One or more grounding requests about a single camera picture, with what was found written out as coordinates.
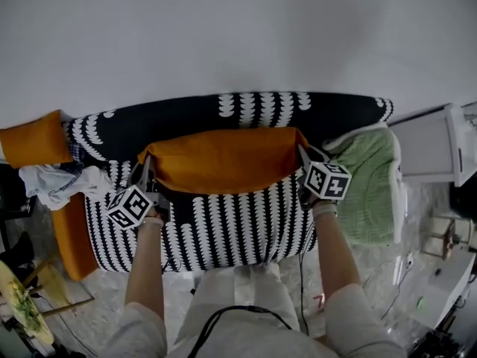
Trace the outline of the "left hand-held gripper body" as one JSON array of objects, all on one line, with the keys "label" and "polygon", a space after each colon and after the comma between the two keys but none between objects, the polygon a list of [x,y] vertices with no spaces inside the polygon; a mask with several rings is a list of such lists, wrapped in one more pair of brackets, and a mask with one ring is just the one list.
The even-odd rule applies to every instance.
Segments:
[{"label": "left hand-held gripper body", "polygon": [[107,208],[107,217],[123,230],[140,226],[154,208],[164,223],[169,221],[169,201],[159,192],[145,192],[132,185],[115,195]]}]

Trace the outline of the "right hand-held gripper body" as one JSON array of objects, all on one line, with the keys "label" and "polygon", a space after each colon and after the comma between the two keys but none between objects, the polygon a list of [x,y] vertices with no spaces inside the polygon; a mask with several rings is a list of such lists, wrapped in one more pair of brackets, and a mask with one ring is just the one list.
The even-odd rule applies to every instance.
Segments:
[{"label": "right hand-held gripper body", "polygon": [[312,161],[306,169],[304,187],[319,199],[342,201],[352,175],[338,164]]}]

